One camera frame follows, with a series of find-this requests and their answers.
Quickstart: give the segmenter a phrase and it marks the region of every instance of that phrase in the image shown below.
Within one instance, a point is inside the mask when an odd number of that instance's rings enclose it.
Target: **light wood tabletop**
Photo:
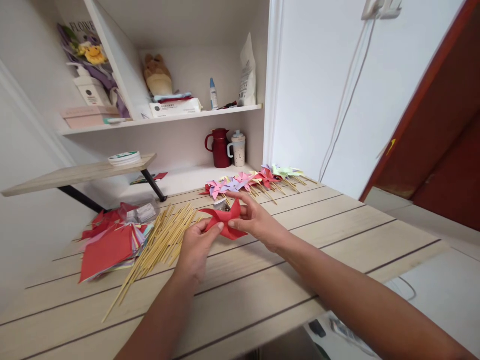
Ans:
[[[259,203],[293,234],[379,282],[448,249],[437,237],[327,186],[297,188],[300,194],[289,187],[283,187],[286,195],[270,191],[278,205],[265,194]],[[161,208],[188,202],[196,209],[213,203],[192,191],[169,197]],[[0,316],[0,359],[113,359],[175,268],[158,264],[102,323],[129,270],[78,284],[82,245],[70,242]],[[232,359],[325,311],[290,265],[255,238],[220,237],[175,357]]]
[[[92,180],[112,178],[118,175],[141,172],[146,170],[156,157],[156,153],[142,155],[140,162],[125,166],[112,166],[108,161],[106,161],[81,166],[66,167],[24,182],[23,184],[11,187],[2,191],[1,194],[4,197],[12,197],[47,189],[56,189],[69,185],[85,183]]]

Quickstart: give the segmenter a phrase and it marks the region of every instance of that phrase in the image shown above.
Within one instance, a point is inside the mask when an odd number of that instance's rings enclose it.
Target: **power outlet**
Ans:
[[[366,0],[365,8],[361,15],[362,20],[396,19],[402,11],[402,0]]]

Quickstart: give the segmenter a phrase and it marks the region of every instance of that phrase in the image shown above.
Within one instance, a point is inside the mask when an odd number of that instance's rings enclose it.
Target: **plush toy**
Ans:
[[[100,65],[108,61],[107,57],[102,51],[101,45],[90,47],[85,46],[83,49],[85,50],[85,57],[90,64]]]
[[[165,65],[164,58],[158,54],[155,58],[151,54],[145,56],[146,84],[153,96],[172,95],[172,76]]]

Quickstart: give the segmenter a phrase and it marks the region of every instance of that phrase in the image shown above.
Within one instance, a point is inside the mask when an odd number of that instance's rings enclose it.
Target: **hand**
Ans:
[[[227,191],[226,195],[240,199],[246,204],[241,207],[240,218],[230,220],[228,226],[252,234],[268,250],[277,253],[280,245],[288,239],[290,232],[246,192]]]
[[[193,277],[198,283],[204,280],[210,248],[225,226],[223,222],[219,222],[204,233],[210,220],[204,219],[185,231],[180,258],[175,268],[175,273]]]

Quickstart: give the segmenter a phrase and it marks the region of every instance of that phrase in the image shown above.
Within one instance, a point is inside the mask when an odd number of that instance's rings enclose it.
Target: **white bag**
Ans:
[[[252,48],[252,35],[249,33],[246,43],[240,54],[241,81],[238,106],[250,106],[257,104],[257,64]]]

